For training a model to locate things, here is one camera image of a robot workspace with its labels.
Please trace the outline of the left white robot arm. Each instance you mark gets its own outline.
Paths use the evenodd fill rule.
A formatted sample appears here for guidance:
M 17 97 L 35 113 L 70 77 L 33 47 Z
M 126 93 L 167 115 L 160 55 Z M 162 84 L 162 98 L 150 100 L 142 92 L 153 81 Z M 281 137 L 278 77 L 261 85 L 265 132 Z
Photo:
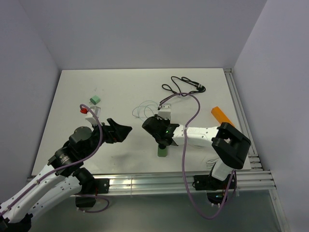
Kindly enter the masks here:
M 48 163 L 23 189 L 0 205 L 2 232 L 27 232 L 31 221 L 75 194 L 88 195 L 96 191 L 93 175 L 83 167 L 103 143 L 123 142 L 132 131 L 109 118 L 92 128 L 81 126 L 57 150 Z

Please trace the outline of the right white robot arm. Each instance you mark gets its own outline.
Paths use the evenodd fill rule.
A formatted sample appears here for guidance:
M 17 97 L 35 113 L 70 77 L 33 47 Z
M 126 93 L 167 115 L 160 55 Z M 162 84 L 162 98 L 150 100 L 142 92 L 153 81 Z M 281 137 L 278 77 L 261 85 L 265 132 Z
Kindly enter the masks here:
M 233 170 L 243 168 L 251 147 L 250 139 L 228 122 L 211 128 L 185 127 L 152 116 L 144 121 L 142 128 L 160 147 L 185 144 L 211 146 L 219 157 L 209 176 L 210 185 L 216 189 L 225 183 L 227 176 Z

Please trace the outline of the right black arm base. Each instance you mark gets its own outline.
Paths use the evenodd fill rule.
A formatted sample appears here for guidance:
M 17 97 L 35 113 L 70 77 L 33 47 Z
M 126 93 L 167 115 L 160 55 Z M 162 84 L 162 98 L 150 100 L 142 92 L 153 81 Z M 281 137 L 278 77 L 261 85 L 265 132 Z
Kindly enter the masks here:
M 211 175 L 194 175 L 193 188 L 196 191 L 207 191 L 207 198 L 211 204 L 220 206 L 225 196 L 231 174 L 224 181 L 217 180 Z

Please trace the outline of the green plug adapter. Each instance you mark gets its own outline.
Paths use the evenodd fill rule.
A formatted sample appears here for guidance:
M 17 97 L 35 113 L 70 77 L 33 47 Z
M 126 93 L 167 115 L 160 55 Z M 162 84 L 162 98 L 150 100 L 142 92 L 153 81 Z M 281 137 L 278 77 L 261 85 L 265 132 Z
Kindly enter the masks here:
M 89 99 L 89 104 L 97 105 L 100 101 L 101 101 L 101 98 L 97 95 L 94 95 Z

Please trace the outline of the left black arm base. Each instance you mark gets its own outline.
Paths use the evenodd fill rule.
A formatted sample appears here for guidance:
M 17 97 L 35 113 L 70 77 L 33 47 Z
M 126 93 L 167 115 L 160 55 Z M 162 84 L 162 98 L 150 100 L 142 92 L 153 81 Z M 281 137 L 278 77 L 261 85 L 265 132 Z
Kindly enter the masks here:
M 108 178 L 95 178 L 82 185 L 82 190 L 75 195 L 75 205 L 77 210 L 89 214 L 107 210 L 110 206 L 110 201 L 102 195 L 109 192 L 109 187 L 110 180 Z M 91 210 L 91 208 L 97 203 L 97 200 L 104 200 L 106 205 L 102 209 Z

